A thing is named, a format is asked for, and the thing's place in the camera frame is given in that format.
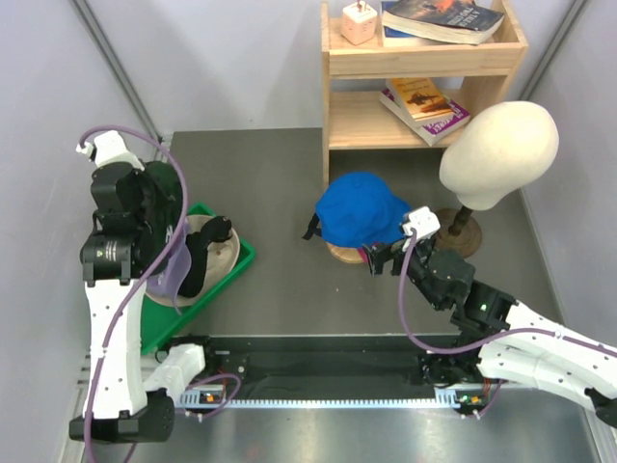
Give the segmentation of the magenta baseball cap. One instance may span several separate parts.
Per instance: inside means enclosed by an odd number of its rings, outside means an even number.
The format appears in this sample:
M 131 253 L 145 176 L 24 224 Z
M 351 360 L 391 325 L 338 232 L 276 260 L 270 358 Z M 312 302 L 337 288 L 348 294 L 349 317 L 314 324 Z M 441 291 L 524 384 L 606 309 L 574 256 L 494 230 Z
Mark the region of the magenta baseball cap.
M 367 265 L 372 265 L 374 261 L 374 256 L 372 253 L 372 249 L 370 247 L 362 246 L 358 250 L 359 255 L 362 258 L 362 261 Z

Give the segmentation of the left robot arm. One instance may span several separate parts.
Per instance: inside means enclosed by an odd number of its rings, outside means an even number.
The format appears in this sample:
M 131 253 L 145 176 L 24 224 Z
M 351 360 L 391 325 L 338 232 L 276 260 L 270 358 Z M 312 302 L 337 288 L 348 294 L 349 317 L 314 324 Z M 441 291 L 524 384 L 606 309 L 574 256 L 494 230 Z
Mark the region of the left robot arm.
M 82 413 L 68 425 L 73 441 L 166 441 L 178 399 L 192 379 L 208 382 L 217 357 L 196 342 L 175 344 L 154 373 L 142 375 L 142 312 L 147 295 L 187 275 L 188 223 L 183 184 L 160 161 L 113 161 L 92 175 L 93 227 L 80 250 L 91 317 L 91 372 Z

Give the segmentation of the blue baseball cap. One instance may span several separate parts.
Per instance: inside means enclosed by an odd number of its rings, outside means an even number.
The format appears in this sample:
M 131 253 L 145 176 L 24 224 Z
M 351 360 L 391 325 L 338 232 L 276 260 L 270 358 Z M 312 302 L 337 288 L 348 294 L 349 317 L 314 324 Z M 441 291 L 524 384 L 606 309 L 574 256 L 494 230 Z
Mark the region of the blue baseball cap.
M 303 238 L 315 236 L 341 248 L 392 243 L 404 233 L 400 224 L 412 210 L 387 184 L 369 172 L 353 172 L 330 184 L 317 201 Z

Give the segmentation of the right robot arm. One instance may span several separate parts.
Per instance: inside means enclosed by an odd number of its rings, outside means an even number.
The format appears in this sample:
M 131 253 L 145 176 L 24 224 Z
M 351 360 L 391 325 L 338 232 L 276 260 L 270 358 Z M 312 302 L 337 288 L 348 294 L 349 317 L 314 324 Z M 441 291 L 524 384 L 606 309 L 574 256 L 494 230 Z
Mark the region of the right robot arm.
M 433 239 L 363 247 L 369 271 L 386 262 L 399 283 L 412 283 L 436 311 L 450 311 L 460 331 L 452 347 L 409 340 L 429 354 L 450 357 L 452 374 L 515 382 L 566 398 L 609 426 L 616 424 L 616 350 L 534 312 L 514 296 L 474 278 L 475 268 Z

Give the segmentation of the dark green baseball cap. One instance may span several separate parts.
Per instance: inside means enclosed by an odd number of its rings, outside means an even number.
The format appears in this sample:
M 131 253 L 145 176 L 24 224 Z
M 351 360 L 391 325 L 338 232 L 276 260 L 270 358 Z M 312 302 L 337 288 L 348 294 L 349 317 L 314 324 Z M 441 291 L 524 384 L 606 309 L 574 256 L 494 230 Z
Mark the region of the dark green baseball cap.
M 167 244 L 180 217 L 183 193 L 175 168 L 162 161 L 148 162 L 145 169 L 147 219 L 156 236 Z

